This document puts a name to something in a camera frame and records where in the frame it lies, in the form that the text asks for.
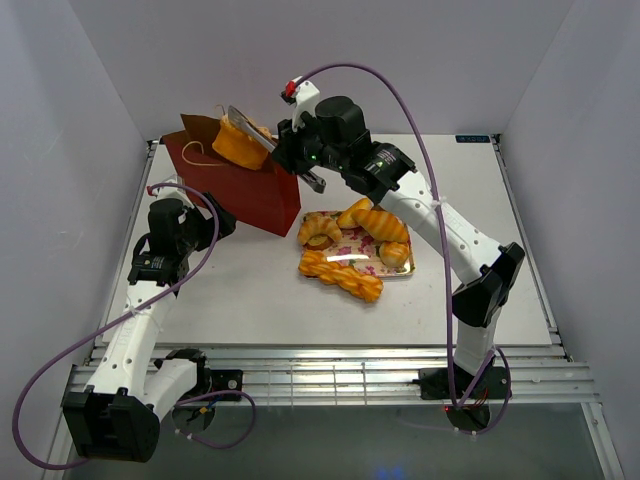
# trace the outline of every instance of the robotic arm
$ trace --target robotic arm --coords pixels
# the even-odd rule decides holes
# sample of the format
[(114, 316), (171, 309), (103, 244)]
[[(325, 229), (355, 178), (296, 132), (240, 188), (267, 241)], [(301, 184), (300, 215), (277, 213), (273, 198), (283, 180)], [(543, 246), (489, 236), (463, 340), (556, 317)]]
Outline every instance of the robotic arm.
[[(170, 289), (189, 271), (189, 256), (213, 241), (205, 220), (181, 190), (161, 187), (149, 209), (149, 233), (134, 247), (124, 311), (134, 316), (116, 327), (113, 339), (82, 393), (70, 392), (63, 413), (78, 454), (144, 462), (151, 458), (160, 421), (185, 395), (211, 390), (206, 358), (195, 349), (171, 352), (148, 381), (147, 368), (162, 322), (179, 290), (142, 311), (140, 305)], [(218, 238), (231, 234), (235, 218), (209, 195), (219, 220)]]
[[(442, 255), (431, 190), (414, 162), (392, 144), (371, 141), (362, 110), (350, 98), (321, 101), (311, 82), (296, 87), (297, 80), (282, 93), (294, 106), (294, 113), (291, 120), (278, 124), (277, 145), (233, 107), (229, 109), (231, 122), (265, 145), (287, 172), (299, 175), (318, 193), (324, 191), (325, 181), (312, 168), (340, 173), (347, 186), (404, 220)], [(451, 266), (462, 282), (453, 295), (458, 320), (454, 364), (460, 373), (456, 384), (466, 388), (493, 347), (496, 322), (524, 260), (524, 250), (516, 243), (500, 245), (448, 203), (441, 208)], [(446, 398), (447, 385), (439, 383), (427, 386), (427, 396)]]

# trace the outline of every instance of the pastry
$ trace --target pastry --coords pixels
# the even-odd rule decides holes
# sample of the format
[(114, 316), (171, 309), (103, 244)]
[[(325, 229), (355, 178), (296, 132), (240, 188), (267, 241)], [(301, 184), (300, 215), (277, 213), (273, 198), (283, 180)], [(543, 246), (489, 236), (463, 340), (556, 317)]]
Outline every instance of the pastry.
[(326, 250), (333, 245), (333, 240), (326, 235), (316, 235), (311, 237), (305, 244), (304, 248), (307, 250)]
[(379, 253), (380, 260), (387, 267), (403, 267), (409, 258), (409, 245), (398, 242), (382, 242)]
[(325, 285), (337, 284), (367, 303), (376, 301), (383, 289), (382, 280), (378, 277), (360, 273), (355, 268), (344, 267), (338, 262), (328, 262), (322, 252), (306, 250), (300, 259), (298, 270), (307, 277), (317, 277)]
[(400, 243), (409, 241), (407, 227), (389, 212), (356, 210), (352, 217), (376, 240)]
[[(271, 137), (268, 129), (258, 127), (258, 130)], [(260, 170), (269, 154), (257, 140), (234, 127), (227, 115), (220, 119), (220, 131), (211, 147), (230, 162), (251, 170)]]
[(351, 215), (356, 210), (371, 210), (373, 207), (373, 202), (368, 198), (363, 198), (358, 200), (356, 203), (347, 208), (342, 215), (338, 217), (337, 224), (340, 228), (356, 228), (358, 226), (358, 222), (356, 222)]
[(311, 237), (316, 235), (327, 235), (334, 242), (342, 239), (342, 232), (338, 228), (338, 224), (331, 217), (312, 216), (302, 224), (298, 231), (298, 243), (304, 245)]

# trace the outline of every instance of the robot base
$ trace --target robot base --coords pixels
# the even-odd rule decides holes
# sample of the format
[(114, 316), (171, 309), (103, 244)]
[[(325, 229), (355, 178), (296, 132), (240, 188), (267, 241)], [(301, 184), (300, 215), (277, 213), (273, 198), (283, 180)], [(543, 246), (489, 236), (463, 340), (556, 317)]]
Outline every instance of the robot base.
[[(473, 375), (454, 365), (456, 397), (461, 398), (473, 380)], [(420, 385), (420, 398), (423, 400), (444, 400), (449, 398), (449, 378), (446, 368), (422, 368), (418, 379), (413, 383)], [(504, 399), (510, 395), (507, 388), (507, 372), (504, 367), (487, 366), (482, 377), (469, 395), (470, 399)], [(467, 402), (464, 407), (445, 407), (447, 418), (454, 427), (461, 430), (477, 431), (486, 428), (491, 420), (487, 405), (474, 406)]]

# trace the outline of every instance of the red connector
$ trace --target red connector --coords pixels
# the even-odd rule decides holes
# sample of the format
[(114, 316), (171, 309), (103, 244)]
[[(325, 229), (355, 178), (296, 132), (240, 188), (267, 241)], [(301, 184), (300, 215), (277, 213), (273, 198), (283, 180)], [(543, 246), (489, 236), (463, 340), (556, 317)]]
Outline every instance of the red connector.
[(287, 97), (292, 97), (295, 91), (296, 91), (296, 82), (291, 80), (289, 83), (287, 83), (287, 86), (284, 87), (284, 94)]

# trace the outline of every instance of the food tray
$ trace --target food tray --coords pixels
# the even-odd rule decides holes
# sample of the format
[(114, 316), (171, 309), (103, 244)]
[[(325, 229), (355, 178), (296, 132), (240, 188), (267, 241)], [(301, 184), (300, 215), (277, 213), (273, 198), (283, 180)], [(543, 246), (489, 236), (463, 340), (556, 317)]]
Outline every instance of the food tray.
[[(304, 223), (309, 215), (316, 213), (329, 216), (334, 220), (337, 220), (342, 214), (342, 212), (335, 210), (307, 212), (302, 216), (302, 222)], [(345, 266), (352, 265), (359, 272), (375, 275), (380, 278), (406, 277), (412, 275), (416, 266), (413, 261), (411, 236), (409, 236), (409, 241), (407, 242), (409, 245), (409, 257), (405, 264), (398, 268), (387, 267), (382, 263), (378, 253), (381, 243), (382, 242), (374, 240), (362, 227), (342, 229), (342, 240), (322, 250), (322, 253), (325, 254), (327, 260), (330, 262), (339, 262)]]

